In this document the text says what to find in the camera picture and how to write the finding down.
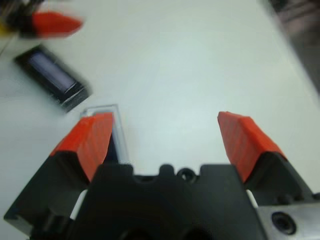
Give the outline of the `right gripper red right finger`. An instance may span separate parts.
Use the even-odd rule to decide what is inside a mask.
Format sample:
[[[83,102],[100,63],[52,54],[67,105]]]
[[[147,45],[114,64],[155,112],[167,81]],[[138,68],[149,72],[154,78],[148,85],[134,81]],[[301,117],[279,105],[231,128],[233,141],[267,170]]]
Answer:
[[[217,116],[229,162],[259,206],[306,204],[314,193],[278,145],[249,116]]]

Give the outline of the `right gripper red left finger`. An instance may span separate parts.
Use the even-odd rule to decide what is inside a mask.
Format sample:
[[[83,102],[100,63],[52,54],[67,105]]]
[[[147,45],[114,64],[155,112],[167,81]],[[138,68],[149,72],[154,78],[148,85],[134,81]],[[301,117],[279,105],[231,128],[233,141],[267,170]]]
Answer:
[[[72,224],[71,213],[105,161],[113,115],[87,116],[58,143],[3,219],[28,237],[60,237]]]

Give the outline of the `left gripper yellow black body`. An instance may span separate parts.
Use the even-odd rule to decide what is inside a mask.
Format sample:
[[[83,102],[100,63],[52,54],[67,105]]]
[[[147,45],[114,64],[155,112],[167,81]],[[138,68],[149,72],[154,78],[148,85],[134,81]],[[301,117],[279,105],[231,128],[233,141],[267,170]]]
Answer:
[[[18,33],[22,38],[33,38],[33,0],[0,1],[0,36]]]

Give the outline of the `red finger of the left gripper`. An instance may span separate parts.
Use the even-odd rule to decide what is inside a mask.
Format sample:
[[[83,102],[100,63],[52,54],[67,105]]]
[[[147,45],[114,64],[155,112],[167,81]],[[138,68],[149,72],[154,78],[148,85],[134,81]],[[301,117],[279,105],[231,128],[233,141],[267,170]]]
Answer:
[[[24,38],[63,38],[76,33],[83,24],[78,17],[42,11],[21,17],[18,31]]]

